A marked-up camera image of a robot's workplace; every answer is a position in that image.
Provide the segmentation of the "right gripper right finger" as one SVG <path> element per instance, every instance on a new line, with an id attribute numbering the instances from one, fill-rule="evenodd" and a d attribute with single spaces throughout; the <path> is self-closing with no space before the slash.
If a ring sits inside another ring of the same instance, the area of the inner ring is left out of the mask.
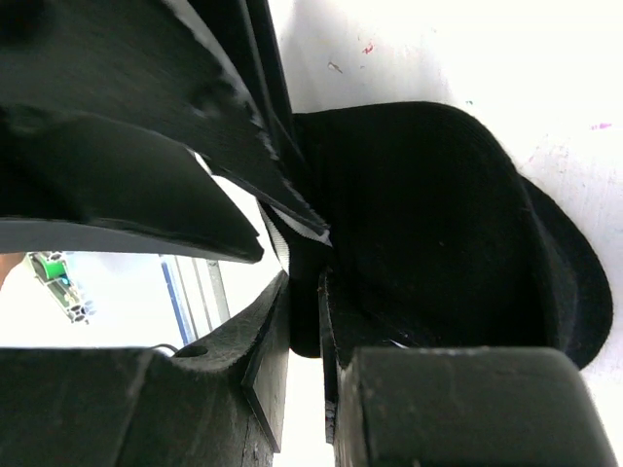
<path id="1" fill-rule="evenodd" d="M 613 466 L 590 393 L 547 347 L 403 348 L 319 279 L 325 436 L 339 466 Z"/>

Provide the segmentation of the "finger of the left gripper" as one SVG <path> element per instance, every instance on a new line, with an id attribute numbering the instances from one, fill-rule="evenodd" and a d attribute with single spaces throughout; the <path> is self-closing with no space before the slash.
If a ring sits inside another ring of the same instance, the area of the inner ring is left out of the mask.
<path id="1" fill-rule="evenodd" d="M 20 109 L 1 113 L 1 249 L 263 256 L 257 231 L 184 146 Z"/>
<path id="2" fill-rule="evenodd" d="M 1 111 L 27 132 L 80 117 L 152 131 L 315 233 L 242 1 L 5 1 Z"/>

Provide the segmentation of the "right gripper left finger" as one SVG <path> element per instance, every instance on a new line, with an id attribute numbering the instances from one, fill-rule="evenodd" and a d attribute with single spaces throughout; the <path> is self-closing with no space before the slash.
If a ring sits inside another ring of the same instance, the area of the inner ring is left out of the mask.
<path id="1" fill-rule="evenodd" d="M 281 446 L 289 284 L 173 356 L 5 349 L 5 466 L 269 466 Z"/>

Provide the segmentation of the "black sock white stripes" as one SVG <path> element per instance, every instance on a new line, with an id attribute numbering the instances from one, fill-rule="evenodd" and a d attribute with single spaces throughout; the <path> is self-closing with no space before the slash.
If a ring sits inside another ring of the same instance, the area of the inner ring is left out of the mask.
<path id="1" fill-rule="evenodd" d="M 437 102 L 294 118 L 329 234 L 263 214 L 292 285 L 291 348 L 320 354 L 319 278 L 358 321 L 408 346 L 550 346 L 588 366 L 610 333 L 603 265 L 583 232 L 476 118 Z"/>

